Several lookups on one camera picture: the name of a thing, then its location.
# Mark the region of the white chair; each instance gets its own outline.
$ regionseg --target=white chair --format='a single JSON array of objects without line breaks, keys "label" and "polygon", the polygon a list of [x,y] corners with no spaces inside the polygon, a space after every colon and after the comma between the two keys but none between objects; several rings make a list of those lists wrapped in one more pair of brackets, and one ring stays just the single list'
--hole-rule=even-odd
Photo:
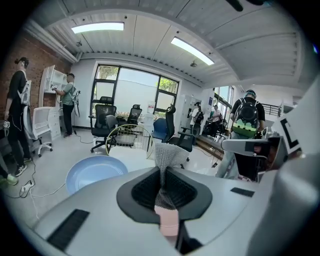
[{"label": "white chair", "polygon": [[47,132],[50,132],[49,123],[48,123],[48,116],[51,107],[44,106],[44,107],[37,107],[33,110],[33,117],[31,121],[31,114],[30,108],[25,106],[23,109],[23,123],[24,123],[24,131],[26,136],[33,140],[39,140],[39,149],[38,149],[38,156],[41,157],[40,151],[42,148],[48,148],[52,151],[51,141],[42,142],[43,135]]}]

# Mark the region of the ceiling light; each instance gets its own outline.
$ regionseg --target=ceiling light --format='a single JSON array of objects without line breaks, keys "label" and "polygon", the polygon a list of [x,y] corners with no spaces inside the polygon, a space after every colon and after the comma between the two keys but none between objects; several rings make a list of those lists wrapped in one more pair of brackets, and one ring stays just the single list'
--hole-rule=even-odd
[{"label": "ceiling light", "polygon": [[194,48],[190,44],[182,41],[181,39],[179,39],[177,37],[172,39],[171,44],[178,46],[178,47],[184,49],[185,51],[193,54],[194,56],[196,56],[197,58],[202,60],[204,63],[208,64],[209,66],[214,64],[214,62],[211,59],[209,59],[206,55],[204,55],[201,51],[197,50],[196,48]]},{"label": "ceiling light", "polygon": [[121,30],[123,31],[125,24],[123,22],[99,22],[86,25],[75,26],[72,28],[75,34],[97,30]]}]

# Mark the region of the tree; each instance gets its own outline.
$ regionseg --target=tree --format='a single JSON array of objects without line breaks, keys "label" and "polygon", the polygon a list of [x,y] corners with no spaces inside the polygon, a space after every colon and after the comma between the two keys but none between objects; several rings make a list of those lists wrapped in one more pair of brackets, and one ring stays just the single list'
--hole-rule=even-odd
[{"label": "tree", "polygon": [[177,82],[166,79],[166,78],[161,78],[160,79],[160,85],[159,89],[167,91],[169,93],[176,93],[176,88],[177,88]]},{"label": "tree", "polygon": [[100,66],[99,68],[99,79],[108,79],[112,76],[116,76],[118,73],[117,66]]}]

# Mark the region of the brick wall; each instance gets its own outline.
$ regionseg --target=brick wall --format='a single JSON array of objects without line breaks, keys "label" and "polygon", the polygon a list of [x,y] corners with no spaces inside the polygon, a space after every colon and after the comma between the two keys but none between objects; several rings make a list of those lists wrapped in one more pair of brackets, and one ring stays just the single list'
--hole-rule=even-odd
[{"label": "brick wall", "polygon": [[[21,57],[29,59],[29,65],[26,69],[26,77],[31,80],[30,107],[31,113],[38,107],[40,82],[43,70],[46,67],[55,65],[56,70],[62,73],[69,73],[71,63],[58,56],[49,47],[32,37],[26,32],[22,32],[17,41],[12,45],[6,60],[2,64],[0,71],[0,120],[4,118],[6,108],[7,93],[9,91],[10,80],[17,70],[15,60]],[[43,105],[53,107],[55,103],[55,94],[45,93]]]}]

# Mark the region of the railing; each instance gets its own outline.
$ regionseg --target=railing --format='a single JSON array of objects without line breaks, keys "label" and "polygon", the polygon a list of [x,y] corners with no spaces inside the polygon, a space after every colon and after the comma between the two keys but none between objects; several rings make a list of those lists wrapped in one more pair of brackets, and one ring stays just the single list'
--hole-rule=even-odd
[{"label": "railing", "polygon": [[280,117],[281,108],[275,105],[263,104],[261,103],[264,108],[264,113],[272,116]]}]

